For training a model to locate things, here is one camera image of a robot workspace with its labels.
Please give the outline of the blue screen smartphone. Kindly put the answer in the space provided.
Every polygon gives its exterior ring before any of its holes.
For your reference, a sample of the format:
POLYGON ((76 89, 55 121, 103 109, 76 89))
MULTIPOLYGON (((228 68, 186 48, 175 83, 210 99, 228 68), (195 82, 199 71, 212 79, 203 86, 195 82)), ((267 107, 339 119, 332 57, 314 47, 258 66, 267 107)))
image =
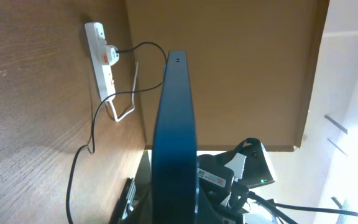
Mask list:
POLYGON ((152 148, 152 223, 194 223, 198 212, 196 124, 184 50, 165 67, 152 148))

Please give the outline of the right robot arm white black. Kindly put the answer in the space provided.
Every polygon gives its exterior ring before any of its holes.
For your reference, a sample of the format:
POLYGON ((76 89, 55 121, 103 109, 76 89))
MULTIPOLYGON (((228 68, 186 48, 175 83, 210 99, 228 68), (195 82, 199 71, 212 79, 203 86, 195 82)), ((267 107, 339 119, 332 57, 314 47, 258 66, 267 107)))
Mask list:
POLYGON ((250 189, 276 181, 264 145, 247 138, 233 150, 198 156, 200 199, 196 223, 245 223, 250 189))

